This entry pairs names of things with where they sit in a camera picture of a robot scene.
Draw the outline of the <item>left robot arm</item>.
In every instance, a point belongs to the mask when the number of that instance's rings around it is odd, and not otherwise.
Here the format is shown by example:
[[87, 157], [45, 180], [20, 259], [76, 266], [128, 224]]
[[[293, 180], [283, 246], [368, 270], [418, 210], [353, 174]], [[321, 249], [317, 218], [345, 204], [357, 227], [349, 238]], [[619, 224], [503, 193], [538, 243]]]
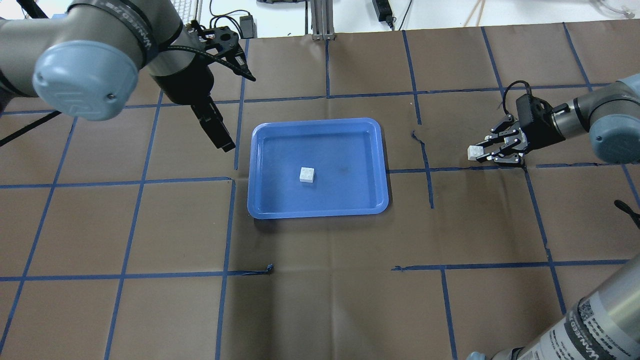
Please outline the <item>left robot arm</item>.
[[184, 23], [169, 0], [74, 0], [48, 18], [21, 0], [27, 19], [1, 19], [1, 109], [16, 98], [41, 98], [53, 112], [3, 137], [2, 145], [66, 114], [89, 121], [118, 116], [147, 69], [169, 100], [189, 106], [216, 148], [235, 148], [211, 98], [210, 64], [254, 81], [229, 27]]

